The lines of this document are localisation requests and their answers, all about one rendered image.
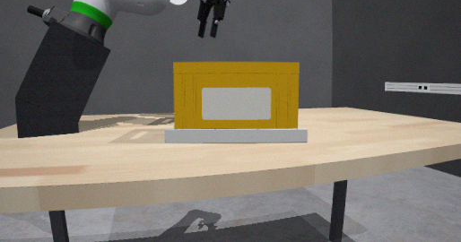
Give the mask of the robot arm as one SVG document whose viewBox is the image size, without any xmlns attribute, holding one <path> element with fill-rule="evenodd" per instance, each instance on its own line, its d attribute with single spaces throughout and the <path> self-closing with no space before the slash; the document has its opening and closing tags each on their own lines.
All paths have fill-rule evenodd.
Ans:
<svg viewBox="0 0 461 242">
<path fill-rule="evenodd" d="M 104 46 L 105 34 L 119 11 L 155 15 L 162 12 L 169 2 L 170 0 L 74 0 L 70 12 L 55 6 L 43 11 L 31 5 L 27 11 L 41 17 L 48 27 L 52 21 L 57 21 Z"/>
</svg>

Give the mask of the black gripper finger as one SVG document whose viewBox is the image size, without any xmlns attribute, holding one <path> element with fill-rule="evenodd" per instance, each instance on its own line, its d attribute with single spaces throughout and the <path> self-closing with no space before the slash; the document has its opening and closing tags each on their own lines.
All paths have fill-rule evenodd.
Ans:
<svg viewBox="0 0 461 242">
<path fill-rule="evenodd" d="M 209 15 L 209 12 L 211 11 L 211 8 L 213 7 L 211 4 L 209 4 L 209 1 L 210 0 L 200 0 L 200 7 L 199 7 L 197 19 L 200 20 L 198 37 L 201 37 L 201 38 L 204 37 L 205 26 L 207 23 L 206 20 Z"/>
<path fill-rule="evenodd" d="M 218 28 L 218 24 L 220 23 L 220 20 L 223 20 L 227 1 L 228 0 L 221 0 L 221 2 L 216 3 L 216 0 L 213 0 L 213 23 L 212 23 L 211 33 L 210 33 L 210 36 L 213 38 L 216 37 L 216 32 L 217 32 L 217 28 Z"/>
</svg>

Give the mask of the yellow crate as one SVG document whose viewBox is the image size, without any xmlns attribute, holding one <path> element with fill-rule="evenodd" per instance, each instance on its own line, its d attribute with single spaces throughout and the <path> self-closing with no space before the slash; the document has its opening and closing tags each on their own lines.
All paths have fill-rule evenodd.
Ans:
<svg viewBox="0 0 461 242">
<path fill-rule="evenodd" d="M 174 86 L 175 129 L 298 128 L 299 63 L 187 62 Z"/>
</svg>

